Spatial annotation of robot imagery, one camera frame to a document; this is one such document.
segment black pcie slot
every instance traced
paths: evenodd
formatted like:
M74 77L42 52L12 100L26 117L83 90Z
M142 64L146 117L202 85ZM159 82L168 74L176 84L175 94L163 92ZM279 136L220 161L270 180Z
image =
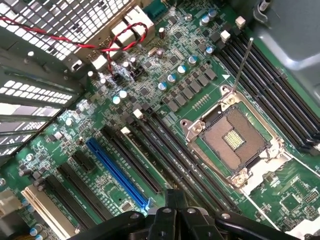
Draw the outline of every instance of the black pcie slot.
M212 214L215 214L216 208L211 204L210 201L207 201L198 191L197 187L193 184L193 182L188 179L187 177L184 177L184 172L172 161L172 158L167 155L164 149L162 149L159 145L158 142L156 142L150 135L150 133L147 131L147 129L143 126L140 125L138 122L134 121L131 119L128 121L130 125L132 125L135 129L139 131L144 137L145 142L152 147L159 155L161 155L163 161L165 164L170 168L170 170L179 178L179 180L182 182L183 185L185 185L188 189L188 191L191 191L192 194L194 194L200 201L195 200L194 197L188 193L189 198L195 202L198 203L200 206L206 208L209 212ZM184 189L178 182L177 186L180 187L180 189Z
M233 42L232 46L237 48L241 57L245 55L247 47L240 40L236 40ZM310 119L309 116L306 115L303 108L300 107L298 103L295 103L295 100L289 95L288 87L280 84L281 82L285 81L285 79L280 79L279 75L276 74L271 67L265 63L265 61L256 55L255 50L253 49L247 63L251 64L255 71L259 71L260 76L264 75L265 78L263 79L265 84L267 85L267 89L270 91L274 91L274 94L280 98L278 103L286 105L288 109L286 111L291 114L291 118L294 119L293 124L296 125L298 130L301 130L301 133L304 134L306 140L312 139L317 135L317 128L314 126L313 121Z
M96 167L95 163L81 150L75 151L71 157L86 173L91 172Z
M193 156L193 154L189 151L187 146L182 144L179 139L172 133L170 129L166 126L166 124L163 122L161 117L154 112L151 108L147 110L150 114L151 117L153 117L154 120L161 126L162 130L170 137L171 141L174 142L176 146L180 149L180 151L186 156L186 158L194 164L196 167L196 170L200 172L206 179L207 181L211 184L211 186L221 195L222 199L228 204L229 208L233 212L240 212L240 209L238 206L230 199L230 197L222 190L222 188L219 186L218 183L216 183L213 179L212 176L206 171L206 169L199 164L199 161Z
M218 56L219 60L223 65L228 68L230 73L233 76L237 75L239 70L238 66L234 63L231 56L228 56L226 53L222 52ZM281 119L278 119L273 112L270 111L270 105L267 104L268 100L264 98L263 95L259 94L259 90L255 87L254 83L251 81L251 78L243 73L240 77L240 83L245 88L245 90L251 95L251 97L259 103L262 110L271 118L271 120L279 127L279 129L287 136L287 138L296 146L300 144L296 137L293 137L289 131L282 125Z
M112 213L105 207L94 192L81 180L78 174L66 162L57 168L59 173L64 176L88 202L93 211L102 221L109 220L113 217Z
M53 192L53 194L58 198L67 211L77 220L82 228L88 230L96 226L96 223L93 221L93 219L86 213L77 200L74 199L74 197L54 175L46 177L45 186Z
M239 39L242 41L244 45L248 44L248 39L241 35ZM310 121L312 121L312 126L320 131L320 117L318 117L306 104L306 102L298 95L298 93L294 90L294 88L288 83L283 76L281 76L274 65L267 59L267 57L260 51L260 49L253 44L252 46L252 55L255 56L259 61L263 63L263 66L268 70L270 74L272 74L273 79L277 84L284 87L287 91L287 96L303 111L304 115L308 117Z
M122 144L120 138L113 133L113 130L108 126L104 126L101 130L102 135L112 144L122 158L130 165L141 179L149 186L149 188L158 194L162 187L157 180L148 172L148 169L134 156L127 147Z
M241 64L241 56L236 52L235 49L226 49L225 52L228 56L230 56L234 63L236 64L237 68L239 68ZM279 117L282 119L282 124L286 125L286 128L291 129L292 133L295 134L296 138L299 138L301 144L304 144L303 139L307 138L306 134L302 132L302 128L299 125L296 125L296 121L294 120L294 116L290 114L290 110L286 108L282 103L283 101L279 100L276 94L273 94L272 90L269 86L265 85L264 76L259 76L257 73L257 69L254 70L254 66L250 65L251 60L248 59L247 64L243 68L243 73L246 74L251 80L254 86L258 88L258 92L269 103L269 106L274 109L274 111L278 114Z
M181 156L175 147L173 147L166 139L163 134L157 129L156 126L149 120L143 122L148 129L162 142L164 146L170 151L170 153L178 160L179 164L184 168L185 171L195 180L195 182L208 194L210 199L219 207L221 210L228 210L225 205L212 193L211 189L203 182L201 177L195 174L190 169L188 162Z
M242 56L245 55L246 49L243 49L243 45L237 44L235 41L233 42L232 46L238 53L238 55L236 55L235 57L241 62ZM248 57L246 63L247 64L245 68L250 68L252 72L255 72L256 75L260 77L260 83L263 85L262 87L265 94L269 95L273 99L281 98L281 100L276 101L276 104L280 110L283 109L282 115L286 116L286 119L288 120L288 122L290 122L289 124L291 124L291 127L294 127L294 130L305 139L311 138L310 132L313 131L312 129L310 129L311 125L303 122L304 118L297 118L292 114L292 112L296 113L299 111L297 109L297 106L292 101L288 100L288 98L284 94L284 91L280 89L279 86L274 84L273 80L270 79L271 76L267 71L263 69L263 66L251 56Z
M157 156L143 143L140 138L135 136L133 132L130 132L127 137L132 141L132 143L140 150L142 154L146 156L149 162L155 167L155 169L166 179L168 182L177 185L176 180L172 177L171 173L168 171L167 167L158 160Z

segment red and black wire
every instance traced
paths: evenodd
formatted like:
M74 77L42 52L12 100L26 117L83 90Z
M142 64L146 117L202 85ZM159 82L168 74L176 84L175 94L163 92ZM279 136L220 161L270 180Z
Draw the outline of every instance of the red and black wire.
M105 47L96 46L96 45L92 45L92 44L86 44L86 43L82 43L82 42L72 41L72 40L70 40L69 38L67 38L65 36L58 36L58 35L55 35L55 34L52 34L52 33L48 33L45 30L37 28L37 27L30 27L30 26L28 26L26 24L19 23L19 22L15 21L15 20L13 20L13 19L11 19L9 17L6 17L6 16L0 16L0 21L4 21L8 25L18 26L18 27L24 29L27 32L34 32L34 33L37 33L37 34L40 34L40 35L48 36L51 39L56 40L56 41L63 41L63 42L69 43L69 44L76 45L78 48L91 49L91 50L99 51L101 53L105 53L106 57L107 57L107 60L108 60L108 70L112 75L113 75L112 65L111 65L112 59L110 57L110 52L113 52L113 51L127 51L127 50L133 48L134 46L136 46L137 44L142 43L146 39L146 36L148 34L148 27L142 22L137 22L137 23L128 25L120 33L115 35L114 38L108 44L108 47L105 48ZM126 46L111 48L113 43L117 41L117 39L118 39L118 37L120 35L124 34L126 31L131 30L132 28L137 27L137 26L144 27L144 33L140 38L136 39L135 41L131 42L130 44L128 44Z

